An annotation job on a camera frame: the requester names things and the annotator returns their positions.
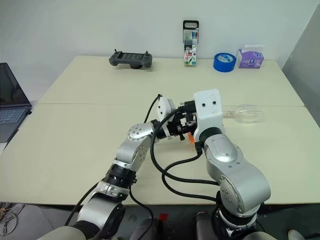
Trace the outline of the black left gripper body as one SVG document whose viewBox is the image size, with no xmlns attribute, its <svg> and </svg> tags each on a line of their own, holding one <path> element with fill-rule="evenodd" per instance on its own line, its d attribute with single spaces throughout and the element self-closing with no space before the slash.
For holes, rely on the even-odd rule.
<svg viewBox="0 0 320 240">
<path fill-rule="evenodd" d="M 190 133 L 193 135 L 197 125 L 197 119 L 194 113 L 177 113 L 172 120 L 167 122 L 167 129 L 170 136 L 179 136 L 180 140 L 184 141 L 186 139 L 184 134 Z"/>
</svg>

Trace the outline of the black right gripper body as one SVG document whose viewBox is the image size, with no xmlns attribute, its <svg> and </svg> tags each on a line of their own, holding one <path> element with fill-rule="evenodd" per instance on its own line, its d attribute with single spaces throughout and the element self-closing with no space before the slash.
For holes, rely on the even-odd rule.
<svg viewBox="0 0 320 240">
<path fill-rule="evenodd" d="M 186 120 L 194 120 L 196 117 L 196 104 L 194 100 L 181 102 L 178 107 L 180 115 Z"/>
</svg>

